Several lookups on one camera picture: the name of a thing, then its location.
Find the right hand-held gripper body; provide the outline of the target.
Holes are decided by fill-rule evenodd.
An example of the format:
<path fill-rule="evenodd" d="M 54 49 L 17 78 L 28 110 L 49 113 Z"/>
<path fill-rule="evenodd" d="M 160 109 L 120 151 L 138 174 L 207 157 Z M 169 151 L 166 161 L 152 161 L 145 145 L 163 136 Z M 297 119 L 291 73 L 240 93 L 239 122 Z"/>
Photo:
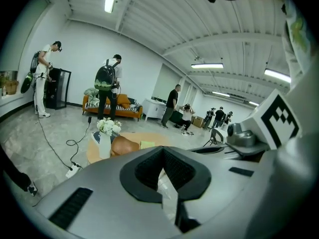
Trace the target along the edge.
<path fill-rule="evenodd" d="M 301 132 L 301 125 L 284 96 L 274 90 L 242 122 L 227 128 L 226 144 L 242 156 L 276 150 Z"/>

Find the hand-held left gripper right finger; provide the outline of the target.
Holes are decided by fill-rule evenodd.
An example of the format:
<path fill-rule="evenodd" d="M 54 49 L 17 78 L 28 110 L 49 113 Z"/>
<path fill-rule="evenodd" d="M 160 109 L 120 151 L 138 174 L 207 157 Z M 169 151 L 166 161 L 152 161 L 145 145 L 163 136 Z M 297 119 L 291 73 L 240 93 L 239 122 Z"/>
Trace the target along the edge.
<path fill-rule="evenodd" d="M 178 199 L 199 199 L 210 185 L 210 170 L 170 147 L 163 147 L 162 155 L 163 169 L 177 191 Z"/>

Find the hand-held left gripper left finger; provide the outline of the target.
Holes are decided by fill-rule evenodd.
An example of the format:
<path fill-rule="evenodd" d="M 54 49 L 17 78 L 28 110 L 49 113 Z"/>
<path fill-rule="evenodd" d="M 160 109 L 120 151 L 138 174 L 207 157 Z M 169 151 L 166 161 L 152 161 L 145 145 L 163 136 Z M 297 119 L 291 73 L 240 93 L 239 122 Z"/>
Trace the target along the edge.
<path fill-rule="evenodd" d="M 152 148 L 120 170 L 123 188 L 140 202 L 162 203 L 162 195 L 158 192 L 158 180 L 164 167 L 162 151 L 162 146 Z"/>

